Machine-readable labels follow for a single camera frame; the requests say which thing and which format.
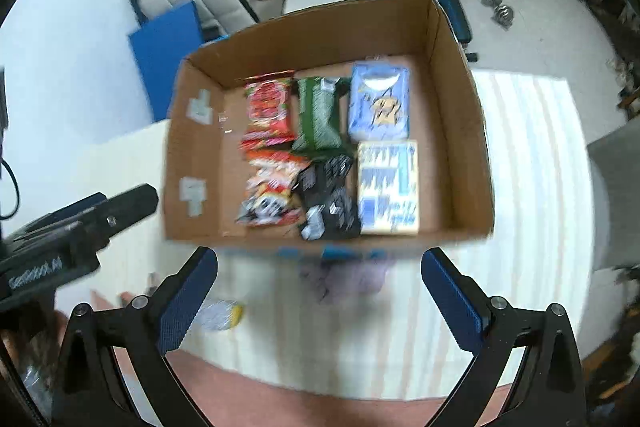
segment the screw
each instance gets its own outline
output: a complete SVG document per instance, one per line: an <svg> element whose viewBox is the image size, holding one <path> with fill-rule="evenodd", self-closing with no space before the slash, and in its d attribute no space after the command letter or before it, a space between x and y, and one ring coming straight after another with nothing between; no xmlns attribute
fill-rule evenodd
<svg viewBox="0 0 640 427"><path fill-rule="evenodd" d="M83 302L74 308L74 315L76 317L82 317L90 309L89 304Z"/></svg>
<svg viewBox="0 0 640 427"><path fill-rule="evenodd" d="M562 317L564 315L564 308L562 308L562 305L557 302L551 304L551 311L553 311L554 315L557 315L558 317Z"/></svg>
<svg viewBox="0 0 640 427"><path fill-rule="evenodd" d="M142 308L144 308L146 306L146 304L149 302L149 297L147 297L146 295L138 295L136 298L134 298L131 301L131 305L137 309L137 310L141 310Z"/></svg>
<svg viewBox="0 0 640 427"><path fill-rule="evenodd" d="M507 307L507 300L504 297L491 297L491 306L497 310L503 310Z"/></svg>

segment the green snack package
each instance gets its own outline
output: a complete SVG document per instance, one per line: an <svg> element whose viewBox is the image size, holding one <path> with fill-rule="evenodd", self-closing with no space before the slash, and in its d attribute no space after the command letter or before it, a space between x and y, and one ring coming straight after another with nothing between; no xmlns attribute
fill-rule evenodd
<svg viewBox="0 0 640 427"><path fill-rule="evenodd" d="M351 148L340 135L338 100L350 89L350 78L310 76L297 80L300 97L298 137L292 150L312 159L330 158L339 154L353 156Z"/></svg>

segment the white wall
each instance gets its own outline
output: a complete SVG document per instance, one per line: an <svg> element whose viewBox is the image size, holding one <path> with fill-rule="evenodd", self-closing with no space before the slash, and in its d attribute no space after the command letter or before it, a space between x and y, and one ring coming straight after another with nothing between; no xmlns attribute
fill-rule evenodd
<svg viewBox="0 0 640 427"><path fill-rule="evenodd" d="M66 180L84 147L151 122L127 40L135 29L128 0L18 0L0 26L10 118L4 158L22 193L4 233L76 199ZM2 212L13 203L4 174Z"/></svg>

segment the black cable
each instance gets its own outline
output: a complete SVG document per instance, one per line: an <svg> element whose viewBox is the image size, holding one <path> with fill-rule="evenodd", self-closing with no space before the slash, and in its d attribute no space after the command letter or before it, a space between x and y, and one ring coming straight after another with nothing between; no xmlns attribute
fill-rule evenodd
<svg viewBox="0 0 640 427"><path fill-rule="evenodd" d="M11 181L14 182L14 188L15 188L15 208L12 210L10 214L6 214L5 216L0 215L0 221L5 221L7 219L11 219L12 217L14 217L15 214L18 212L18 209L20 208L20 189L18 188L18 181L15 179L14 172L11 170L11 167L9 166L9 164L6 161L4 161L4 159L2 159L2 165L4 165L4 168L9 173L9 176L11 177Z"/></svg>

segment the cardboard flap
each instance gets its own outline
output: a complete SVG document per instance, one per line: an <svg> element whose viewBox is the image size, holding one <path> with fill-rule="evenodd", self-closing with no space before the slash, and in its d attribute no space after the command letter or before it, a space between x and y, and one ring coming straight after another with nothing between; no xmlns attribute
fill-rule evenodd
<svg viewBox="0 0 640 427"><path fill-rule="evenodd" d="M433 36L427 54L447 139L454 221L461 229L489 235L494 229L494 189L476 83L449 27L440 25ZM456 55L460 60L452 60Z"/></svg>
<svg viewBox="0 0 640 427"><path fill-rule="evenodd" d="M250 26L200 48L190 61L221 86L237 87L248 76L270 71L421 54L433 48L430 26L439 19L432 0L345 1Z"/></svg>
<svg viewBox="0 0 640 427"><path fill-rule="evenodd" d="M185 60L180 65L166 141L162 211L171 239L205 237L218 219L220 86Z"/></svg>

